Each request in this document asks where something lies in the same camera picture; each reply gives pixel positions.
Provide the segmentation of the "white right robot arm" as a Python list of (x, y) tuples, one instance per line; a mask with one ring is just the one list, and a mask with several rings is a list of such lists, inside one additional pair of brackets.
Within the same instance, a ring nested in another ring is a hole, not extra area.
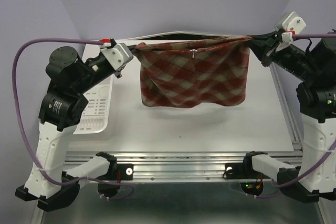
[(274, 63), (301, 80), (296, 88), (303, 122), (301, 166), (293, 166), (263, 152), (250, 152), (241, 170), (253, 177), (261, 173), (274, 181), (285, 196), (300, 202), (335, 200), (335, 31), (327, 34), (287, 33), (290, 41), (320, 38), (314, 48), (294, 45), (261, 51), (269, 45), (254, 37), (251, 50), (264, 66)]

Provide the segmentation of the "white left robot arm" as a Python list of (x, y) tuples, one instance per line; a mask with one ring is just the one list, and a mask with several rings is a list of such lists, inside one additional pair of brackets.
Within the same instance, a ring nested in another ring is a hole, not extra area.
[(64, 160), (88, 105), (85, 93), (111, 75), (119, 75), (131, 58), (120, 45), (102, 48), (86, 61), (69, 46), (51, 53), (46, 67), (50, 84), (38, 116), (38, 147), (27, 182), (15, 191), (18, 198), (36, 200), (38, 208), (50, 212), (70, 206), (89, 181), (103, 183), (118, 177), (117, 159), (105, 152), (70, 170), (64, 170)]

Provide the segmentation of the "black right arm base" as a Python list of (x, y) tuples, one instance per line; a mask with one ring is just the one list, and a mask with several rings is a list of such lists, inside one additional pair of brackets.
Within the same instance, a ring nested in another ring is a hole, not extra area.
[(241, 190), (257, 198), (262, 198), (264, 180), (269, 179), (261, 172), (246, 168), (243, 163), (226, 163), (222, 177), (225, 180), (241, 180)]

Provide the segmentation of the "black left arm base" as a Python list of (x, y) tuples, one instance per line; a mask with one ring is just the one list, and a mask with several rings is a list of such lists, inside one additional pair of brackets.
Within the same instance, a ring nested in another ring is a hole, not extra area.
[(101, 199), (122, 200), (134, 193), (134, 187), (128, 184), (133, 180), (133, 174), (133, 164), (114, 164), (106, 174), (94, 178), (91, 182), (98, 183), (97, 192)]

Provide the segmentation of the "red plaid skirt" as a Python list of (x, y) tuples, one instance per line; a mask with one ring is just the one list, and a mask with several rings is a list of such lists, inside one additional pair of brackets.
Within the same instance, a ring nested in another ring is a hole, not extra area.
[(237, 106), (246, 99), (252, 38), (140, 43), (141, 100), (147, 107), (193, 108), (202, 103)]

